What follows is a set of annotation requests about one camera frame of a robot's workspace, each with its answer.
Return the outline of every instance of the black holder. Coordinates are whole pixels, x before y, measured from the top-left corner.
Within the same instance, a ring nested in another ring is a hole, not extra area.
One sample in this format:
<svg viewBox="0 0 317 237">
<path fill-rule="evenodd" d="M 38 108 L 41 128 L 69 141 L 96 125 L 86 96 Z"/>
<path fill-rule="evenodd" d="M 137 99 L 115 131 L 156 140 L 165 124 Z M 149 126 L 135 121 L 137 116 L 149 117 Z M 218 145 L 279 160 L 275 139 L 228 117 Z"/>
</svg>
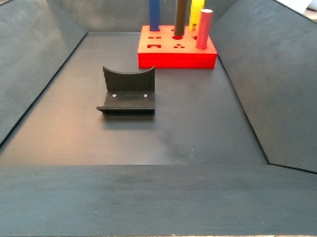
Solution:
<svg viewBox="0 0 317 237">
<path fill-rule="evenodd" d="M 120 73 L 103 67 L 107 85 L 103 113 L 155 113 L 155 68 Z"/>
</svg>

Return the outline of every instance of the red block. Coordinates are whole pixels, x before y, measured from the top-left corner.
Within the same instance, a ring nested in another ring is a hole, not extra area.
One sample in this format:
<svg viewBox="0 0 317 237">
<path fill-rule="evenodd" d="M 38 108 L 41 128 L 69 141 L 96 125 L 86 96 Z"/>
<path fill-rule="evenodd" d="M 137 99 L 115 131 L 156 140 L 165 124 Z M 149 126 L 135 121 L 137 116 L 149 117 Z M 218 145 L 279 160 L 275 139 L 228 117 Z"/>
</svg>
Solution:
<svg viewBox="0 0 317 237">
<path fill-rule="evenodd" d="M 196 31 L 185 27 L 181 39 L 173 39 L 175 26 L 159 26 L 159 31 L 141 27 L 137 58 L 139 68 L 214 69 L 216 50 L 208 37 L 207 48 L 195 48 Z"/>
</svg>

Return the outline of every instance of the hole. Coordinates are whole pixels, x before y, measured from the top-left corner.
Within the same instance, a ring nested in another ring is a hole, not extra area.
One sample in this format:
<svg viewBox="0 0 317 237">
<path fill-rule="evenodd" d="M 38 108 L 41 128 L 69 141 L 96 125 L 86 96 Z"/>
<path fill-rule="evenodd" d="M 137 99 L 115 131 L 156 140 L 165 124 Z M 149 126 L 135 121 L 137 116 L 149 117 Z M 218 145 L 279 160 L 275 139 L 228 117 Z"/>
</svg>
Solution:
<svg viewBox="0 0 317 237">
<path fill-rule="evenodd" d="M 148 44 L 147 45 L 147 48 L 160 48 L 161 47 L 161 45 L 160 44 Z"/>
<path fill-rule="evenodd" d="M 183 37 L 181 36 L 173 36 L 175 40 L 180 40 Z"/>
</svg>

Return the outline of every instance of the black floor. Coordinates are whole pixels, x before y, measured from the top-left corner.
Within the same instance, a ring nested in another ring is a hole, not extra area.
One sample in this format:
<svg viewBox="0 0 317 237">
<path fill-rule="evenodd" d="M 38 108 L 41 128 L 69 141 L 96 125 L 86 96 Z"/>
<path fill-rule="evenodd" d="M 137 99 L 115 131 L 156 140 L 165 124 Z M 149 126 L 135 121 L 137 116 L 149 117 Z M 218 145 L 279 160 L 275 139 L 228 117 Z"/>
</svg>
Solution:
<svg viewBox="0 0 317 237">
<path fill-rule="evenodd" d="M 315 235 L 317 176 L 267 165 L 219 61 L 157 69 L 153 117 L 95 109 L 137 41 L 89 34 L 2 145 L 0 235 Z"/>
</svg>

